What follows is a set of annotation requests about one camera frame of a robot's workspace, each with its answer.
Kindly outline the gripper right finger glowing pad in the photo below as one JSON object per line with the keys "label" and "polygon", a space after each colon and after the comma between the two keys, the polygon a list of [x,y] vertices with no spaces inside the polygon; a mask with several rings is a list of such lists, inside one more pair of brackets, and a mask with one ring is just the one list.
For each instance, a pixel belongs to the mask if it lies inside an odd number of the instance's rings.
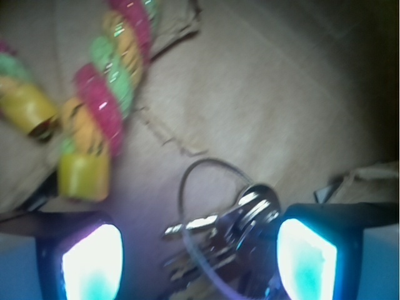
{"label": "gripper right finger glowing pad", "polygon": [[399,299],[399,206],[294,204],[277,234],[290,299]]}

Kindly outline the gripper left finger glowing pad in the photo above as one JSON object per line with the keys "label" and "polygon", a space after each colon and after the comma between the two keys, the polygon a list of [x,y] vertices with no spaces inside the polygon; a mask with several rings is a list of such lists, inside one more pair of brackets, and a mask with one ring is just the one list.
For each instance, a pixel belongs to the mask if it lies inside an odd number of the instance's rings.
{"label": "gripper left finger glowing pad", "polygon": [[119,228],[104,215],[46,215],[36,239],[44,299],[115,299],[124,269]]}

